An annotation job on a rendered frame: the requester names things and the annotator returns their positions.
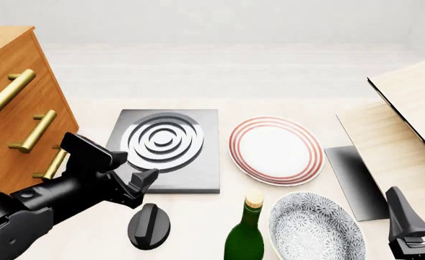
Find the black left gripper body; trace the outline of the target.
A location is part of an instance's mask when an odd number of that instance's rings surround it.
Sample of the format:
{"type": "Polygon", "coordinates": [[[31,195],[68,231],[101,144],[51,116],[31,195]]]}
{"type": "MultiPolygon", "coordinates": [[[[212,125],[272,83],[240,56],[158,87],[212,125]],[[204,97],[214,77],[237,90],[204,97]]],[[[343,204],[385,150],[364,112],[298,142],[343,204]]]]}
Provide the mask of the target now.
{"type": "Polygon", "coordinates": [[[128,184],[125,184],[114,169],[109,169],[103,178],[103,199],[104,201],[124,205],[135,209],[142,205],[144,195],[128,184]]]}

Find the pale wooden box black inside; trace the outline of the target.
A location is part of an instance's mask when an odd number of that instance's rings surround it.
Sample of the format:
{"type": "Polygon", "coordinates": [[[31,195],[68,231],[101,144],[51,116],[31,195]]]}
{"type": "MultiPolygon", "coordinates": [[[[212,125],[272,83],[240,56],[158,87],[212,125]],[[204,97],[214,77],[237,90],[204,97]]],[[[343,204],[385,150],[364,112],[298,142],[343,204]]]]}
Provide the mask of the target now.
{"type": "Polygon", "coordinates": [[[381,101],[336,116],[381,192],[398,187],[425,222],[425,61],[367,80],[381,101]]]}

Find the patterned grey white bowl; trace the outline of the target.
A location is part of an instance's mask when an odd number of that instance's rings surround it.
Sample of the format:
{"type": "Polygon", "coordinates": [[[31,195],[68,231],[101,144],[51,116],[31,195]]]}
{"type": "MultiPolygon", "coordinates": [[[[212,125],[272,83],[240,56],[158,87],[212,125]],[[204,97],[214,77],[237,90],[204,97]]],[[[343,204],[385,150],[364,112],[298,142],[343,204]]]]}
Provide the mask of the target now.
{"type": "Polygon", "coordinates": [[[358,222],[332,199],[291,192],[276,201],[268,234],[279,260],[367,260],[358,222]]]}

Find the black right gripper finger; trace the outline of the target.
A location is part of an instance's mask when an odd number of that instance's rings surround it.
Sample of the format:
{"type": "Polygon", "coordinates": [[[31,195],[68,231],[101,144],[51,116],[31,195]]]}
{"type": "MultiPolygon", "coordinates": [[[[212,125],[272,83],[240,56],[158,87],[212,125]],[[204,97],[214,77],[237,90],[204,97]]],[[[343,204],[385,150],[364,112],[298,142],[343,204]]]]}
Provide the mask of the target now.
{"type": "Polygon", "coordinates": [[[393,186],[385,194],[390,215],[388,240],[425,237],[425,222],[416,214],[403,192],[393,186]]]}

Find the round black stove knob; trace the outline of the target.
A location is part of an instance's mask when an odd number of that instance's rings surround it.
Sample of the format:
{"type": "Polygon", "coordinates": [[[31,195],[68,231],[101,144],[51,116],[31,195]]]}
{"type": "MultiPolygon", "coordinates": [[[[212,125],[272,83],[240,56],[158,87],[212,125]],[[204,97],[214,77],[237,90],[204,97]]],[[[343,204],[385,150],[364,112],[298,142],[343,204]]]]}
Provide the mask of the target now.
{"type": "Polygon", "coordinates": [[[128,238],[136,248],[149,251],[161,246],[170,234],[170,218],[156,204],[146,203],[128,224],[128,238]]]}

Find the white plate with red rings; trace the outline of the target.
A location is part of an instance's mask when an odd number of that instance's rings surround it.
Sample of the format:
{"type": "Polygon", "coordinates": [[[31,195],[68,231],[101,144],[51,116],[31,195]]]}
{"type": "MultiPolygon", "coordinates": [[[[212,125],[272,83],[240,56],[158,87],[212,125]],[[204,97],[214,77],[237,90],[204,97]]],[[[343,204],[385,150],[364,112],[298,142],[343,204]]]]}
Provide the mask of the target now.
{"type": "Polygon", "coordinates": [[[308,183],[325,164],[319,139],[300,123],[279,116],[255,116],[238,123],[227,149],[243,173],[273,186],[308,183]]]}

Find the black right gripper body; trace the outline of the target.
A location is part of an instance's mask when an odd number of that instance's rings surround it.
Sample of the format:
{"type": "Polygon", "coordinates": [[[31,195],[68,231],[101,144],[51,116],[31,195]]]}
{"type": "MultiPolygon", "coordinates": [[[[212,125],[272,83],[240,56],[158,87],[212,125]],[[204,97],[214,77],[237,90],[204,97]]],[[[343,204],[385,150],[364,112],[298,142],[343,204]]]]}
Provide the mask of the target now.
{"type": "Polygon", "coordinates": [[[425,260],[425,241],[422,238],[394,238],[390,235],[389,247],[396,260],[425,260]]]}

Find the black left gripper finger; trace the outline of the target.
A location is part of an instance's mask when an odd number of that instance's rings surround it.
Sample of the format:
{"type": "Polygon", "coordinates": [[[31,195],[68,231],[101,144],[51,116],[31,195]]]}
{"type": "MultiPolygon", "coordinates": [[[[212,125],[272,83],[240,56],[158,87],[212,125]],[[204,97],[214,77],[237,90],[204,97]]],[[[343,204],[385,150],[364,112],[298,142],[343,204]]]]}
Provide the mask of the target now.
{"type": "Polygon", "coordinates": [[[158,179],[158,176],[159,170],[157,168],[141,173],[132,173],[130,187],[134,192],[145,194],[146,190],[158,179]]]}
{"type": "Polygon", "coordinates": [[[108,170],[115,170],[127,162],[128,153],[124,151],[114,151],[110,153],[111,162],[108,170]]]}

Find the wooden cabinet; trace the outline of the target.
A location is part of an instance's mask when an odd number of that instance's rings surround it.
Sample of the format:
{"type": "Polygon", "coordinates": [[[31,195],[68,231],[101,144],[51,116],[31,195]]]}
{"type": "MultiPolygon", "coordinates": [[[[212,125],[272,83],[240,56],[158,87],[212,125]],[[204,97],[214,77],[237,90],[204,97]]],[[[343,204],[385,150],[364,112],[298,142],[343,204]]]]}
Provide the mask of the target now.
{"type": "Polygon", "coordinates": [[[0,191],[53,177],[79,125],[32,26],[0,26],[0,191]]]}

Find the wooden cabinet drawer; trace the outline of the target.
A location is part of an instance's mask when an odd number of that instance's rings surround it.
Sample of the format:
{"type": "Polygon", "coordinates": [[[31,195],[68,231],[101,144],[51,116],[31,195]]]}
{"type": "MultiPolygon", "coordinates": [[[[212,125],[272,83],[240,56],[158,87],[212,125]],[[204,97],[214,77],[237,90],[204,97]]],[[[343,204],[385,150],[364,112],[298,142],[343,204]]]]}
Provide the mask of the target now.
{"type": "Polygon", "coordinates": [[[53,123],[67,122],[76,125],[51,75],[45,75],[24,97],[20,98],[12,110],[0,112],[0,133],[3,129],[6,129],[18,131],[21,134],[26,133],[28,136],[39,123],[32,116],[34,114],[45,114],[49,110],[57,112],[53,123]]]}
{"type": "Polygon", "coordinates": [[[9,74],[21,74],[26,69],[36,73],[36,77],[28,85],[37,82],[48,72],[30,32],[0,49],[0,91],[11,82],[8,79],[9,74]]]}
{"type": "Polygon", "coordinates": [[[40,182],[33,173],[44,173],[57,153],[66,132],[75,133],[79,127],[72,123],[52,123],[30,153],[9,149],[8,144],[21,142],[26,133],[3,129],[0,133],[0,191],[6,194],[40,182]]]}

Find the flat black stove plate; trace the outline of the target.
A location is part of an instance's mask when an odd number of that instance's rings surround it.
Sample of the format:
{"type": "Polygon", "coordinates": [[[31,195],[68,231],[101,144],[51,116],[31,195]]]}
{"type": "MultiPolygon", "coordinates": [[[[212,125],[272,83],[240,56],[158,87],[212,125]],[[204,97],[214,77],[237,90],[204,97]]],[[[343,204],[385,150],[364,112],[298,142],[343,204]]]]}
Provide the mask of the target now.
{"type": "Polygon", "coordinates": [[[150,194],[219,194],[217,110],[122,110],[106,149],[128,153],[124,182],[156,168],[150,194]]]}

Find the green glass bottle with cork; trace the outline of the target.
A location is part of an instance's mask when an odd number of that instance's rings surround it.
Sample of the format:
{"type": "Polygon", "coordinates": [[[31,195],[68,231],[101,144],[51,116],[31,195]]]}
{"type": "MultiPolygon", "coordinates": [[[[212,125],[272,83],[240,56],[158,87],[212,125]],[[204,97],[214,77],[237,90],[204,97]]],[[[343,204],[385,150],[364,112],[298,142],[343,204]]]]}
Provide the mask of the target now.
{"type": "Polygon", "coordinates": [[[259,190],[246,193],[242,218],[225,240],[224,260],[263,260],[264,242],[258,229],[263,201],[263,192],[259,190]]]}

